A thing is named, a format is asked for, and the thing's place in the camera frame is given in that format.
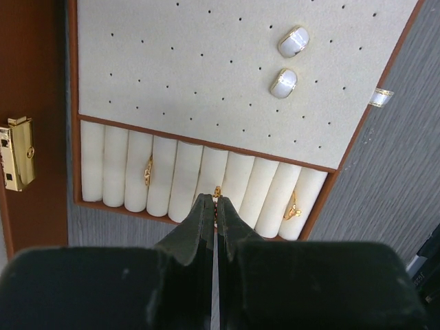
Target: white cushion roll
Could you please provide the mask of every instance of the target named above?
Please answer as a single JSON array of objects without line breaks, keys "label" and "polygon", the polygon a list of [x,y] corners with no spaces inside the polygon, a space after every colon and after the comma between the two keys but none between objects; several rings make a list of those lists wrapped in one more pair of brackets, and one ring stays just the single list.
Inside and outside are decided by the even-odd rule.
[{"label": "white cushion roll", "polygon": [[213,194],[215,187],[221,186],[225,176],[228,152],[205,146],[201,158],[200,176],[193,203],[199,194]]},{"label": "white cushion roll", "polygon": [[[283,220],[279,231],[281,237],[290,241],[298,239],[326,177],[327,172],[320,170],[312,170],[311,168],[301,170],[295,186],[296,209],[301,210],[301,215]],[[287,207],[292,206],[292,203],[291,199]]]},{"label": "white cushion roll", "polygon": [[239,212],[240,218],[251,228],[255,228],[278,164],[263,158],[255,159]]},{"label": "white cushion roll", "polygon": [[146,208],[149,188],[145,185],[145,169],[152,152],[153,136],[151,134],[130,131],[124,199],[124,206],[128,211],[141,212]]},{"label": "white cushion roll", "polygon": [[102,201],[112,208],[117,208],[124,203],[128,147],[129,131],[127,129],[106,126]]},{"label": "white cushion roll", "polygon": [[105,126],[81,121],[81,188],[83,201],[102,200]]},{"label": "white cushion roll", "polygon": [[278,165],[255,226],[255,231],[261,236],[271,239],[278,234],[300,171],[301,167],[296,165]]},{"label": "white cushion roll", "polygon": [[168,213],[176,151],[177,140],[154,137],[153,169],[146,202],[146,211],[154,217],[163,217]]},{"label": "white cushion roll", "polygon": [[237,213],[246,193],[250,173],[254,165],[254,156],[229,152],[225,177],[221,185],[221,194],[231,200]]},{"label": "white cushion roll", "polygon": [[191,211],[203,146],[179,141],[168,216],[182,222]]}]

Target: gold clasp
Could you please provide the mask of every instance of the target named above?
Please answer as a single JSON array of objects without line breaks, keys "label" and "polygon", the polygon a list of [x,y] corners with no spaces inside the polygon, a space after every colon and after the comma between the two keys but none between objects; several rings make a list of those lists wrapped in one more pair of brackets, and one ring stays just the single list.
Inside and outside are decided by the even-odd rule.
[{"label": "gold clasp", "polygon": [[150,186],[150,180],[151,180],[151,170],[153,169],[153,155],[151,155],[150,159],[148,160],[148,164],[146,165],[144,178],[145,178],[145,186]]},{"label": "gold clasp", "polygon": [[292,205],[288,208],[284,214],[284,220],[290,220],[292,217],[299,217],[301,215],[301,210],[296,209],[296,193],[295,190],[291,194]]},{"label": "gold clasp", "polygon": [[22,191],[35,179],[32,119],[8,118],[8,126],[0,127],[0,140],[5,187]]},{"label": "gold clasp", "polygon": [[221,187],[217,186],[217,187],[215,187],[214,195],[212,197],[213,198],[219,198],[220,196],[221,196]]}]

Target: perforated white panel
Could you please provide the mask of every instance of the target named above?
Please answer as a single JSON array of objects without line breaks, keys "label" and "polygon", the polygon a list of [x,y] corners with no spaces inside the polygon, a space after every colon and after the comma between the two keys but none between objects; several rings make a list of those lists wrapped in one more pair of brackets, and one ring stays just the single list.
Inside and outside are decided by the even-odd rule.
[{"label": "perforated white panel", "polygon": [[416,2],[79,0],[80,113],[337,168]]}]

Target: white padded roll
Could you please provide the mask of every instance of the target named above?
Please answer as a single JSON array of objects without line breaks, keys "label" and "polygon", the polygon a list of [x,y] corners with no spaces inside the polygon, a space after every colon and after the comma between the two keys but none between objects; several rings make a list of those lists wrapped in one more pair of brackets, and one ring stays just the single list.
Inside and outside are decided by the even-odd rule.
[{"label": "white padded roll", "polygon": [[298,239],[326,177],[327,173],[319,170],[310,168],[301,170],[298,182],[295,185],[296,209],[301,210],[301,215],[282,221],[279,230],[281,237],[289,241]]},{"label": "white padded roll", "polygon": [[145,185],[144,174],[152,152],[153,136],[151,134],[130,131],[124,200],[124,206],[128,211],[141,212],[146,208],[149,188]]},{"label": "white padded roll", "polygon": [[168,209],[168,216],[173,221],[182,222],[191,211],[203,149],[203,146],[182,141],[179,141],[177,145],[173,187]]},{"label": "white padded roll", "polygon": [[154,217],[163,217],[168,213],[176,150],[177,140],[154,137],[153,169],[146,202],[146,211]]},{"label": "white padded roll", "polygon": [[251,228],[255,228],[278,164],[263,158],[255,159],[239,212],[240,218]]},{"label": "white padded roll", "polygon": [[280,163],[270,184],[266,199],[256,222],[255,230],[261,236],[273,238],[278,234],[301,167]]},{"label": "white padded roll", "polygon": [[199,182],[197,182],[193,202],[199,194],[213,194],[215,187],[221,186],[225,176],[227,160],[227,151],[213,149],[207,146],[203,148]]},{"label": "white padded roll", "polygon": [[245,156],[233,152],[229,152],[228,155],[221,194],[231,200],[237,213],[246,193],[254,160],[254,156]]},{"label": "white padded roll", "polygon": [[102,200],[105,126],[81,121],[81,187],[83,201]]},{"label": "white padded roll", "polygon": [[127,129],[112,126],[105,128],[102,201],[112,208],[117,208],[124,203],[128,147],[129,131]]}]

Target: gray wood grain surface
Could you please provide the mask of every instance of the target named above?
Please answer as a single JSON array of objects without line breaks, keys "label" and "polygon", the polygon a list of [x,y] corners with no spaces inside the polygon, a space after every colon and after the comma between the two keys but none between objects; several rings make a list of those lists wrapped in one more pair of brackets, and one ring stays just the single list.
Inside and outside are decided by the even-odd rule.
[{"label": "gray wood grain surface", "polygon": [[[370,112],[311,240],[379,241],[408,262],[439,224],[439,4],[437,0],[424,3],[383,86],[395,96],[386,108]],[[72,173],[70,139],[68,149]],[[174,228],[75,206],[71,175],[68,209],[70,245],[149,247]],[[219,317],[216,278],[217,265],[215,324]]]}]

